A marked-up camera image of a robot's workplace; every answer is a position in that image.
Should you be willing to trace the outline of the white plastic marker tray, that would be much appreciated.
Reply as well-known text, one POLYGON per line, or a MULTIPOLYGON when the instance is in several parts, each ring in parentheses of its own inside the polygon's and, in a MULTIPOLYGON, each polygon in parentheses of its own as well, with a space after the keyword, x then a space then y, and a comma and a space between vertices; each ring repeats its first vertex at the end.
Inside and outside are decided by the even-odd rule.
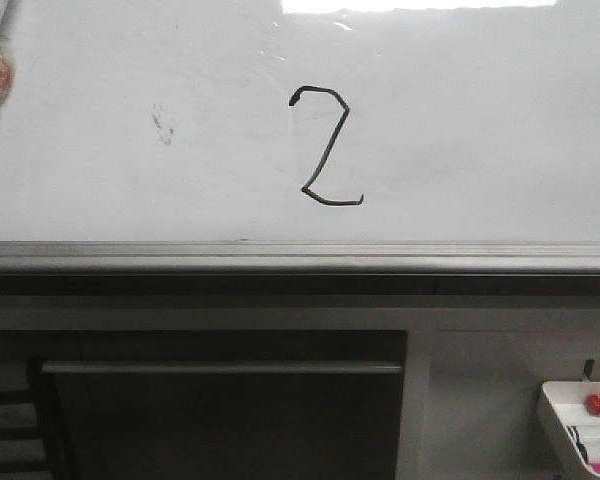
POLYGON ((600 479, 567 432, 568 426, 600 426, 600 417, 585 407, 586 397, 596 393, 600 393, 600 382, 547 381, 541 386, 538 417, 561 461, 565 479, 600 479))

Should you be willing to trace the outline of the dark cabinet panel with rail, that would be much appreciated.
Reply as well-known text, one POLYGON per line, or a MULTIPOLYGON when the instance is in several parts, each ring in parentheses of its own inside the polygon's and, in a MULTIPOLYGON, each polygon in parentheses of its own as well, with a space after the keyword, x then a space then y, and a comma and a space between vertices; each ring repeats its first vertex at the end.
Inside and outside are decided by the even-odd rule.
POLYGON ((82 479, 390 479, 407 336, 84 333, 40 373, 82 479))

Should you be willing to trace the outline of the black wall hook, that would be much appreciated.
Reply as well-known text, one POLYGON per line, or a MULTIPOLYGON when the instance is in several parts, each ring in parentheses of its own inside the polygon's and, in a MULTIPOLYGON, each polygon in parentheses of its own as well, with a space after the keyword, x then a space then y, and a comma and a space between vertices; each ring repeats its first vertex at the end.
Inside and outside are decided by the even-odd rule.
POLYGON ((592 378, 592 373, 595 367, 594 359, 587 359, 583 365, 582 378, 586 382, 590 382, 592 378))

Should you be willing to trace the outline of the black-capped marker in tray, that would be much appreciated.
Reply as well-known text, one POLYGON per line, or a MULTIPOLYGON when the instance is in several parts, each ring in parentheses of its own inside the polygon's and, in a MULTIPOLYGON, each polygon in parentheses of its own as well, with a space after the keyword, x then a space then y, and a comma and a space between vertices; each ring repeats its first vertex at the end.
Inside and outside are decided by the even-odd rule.
POLYGON ((567 432, 587 464, 600 464, 600 426, 568 426, 567 432))

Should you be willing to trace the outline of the white whiteboard with aluminium frame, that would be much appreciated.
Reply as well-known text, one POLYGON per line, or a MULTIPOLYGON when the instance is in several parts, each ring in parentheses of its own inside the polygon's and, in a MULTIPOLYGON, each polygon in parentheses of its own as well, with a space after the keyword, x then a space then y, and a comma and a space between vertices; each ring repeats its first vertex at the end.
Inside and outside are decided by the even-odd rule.
POLYGON ((600 274, 600 1, 14 1, 0 274, 600 274))

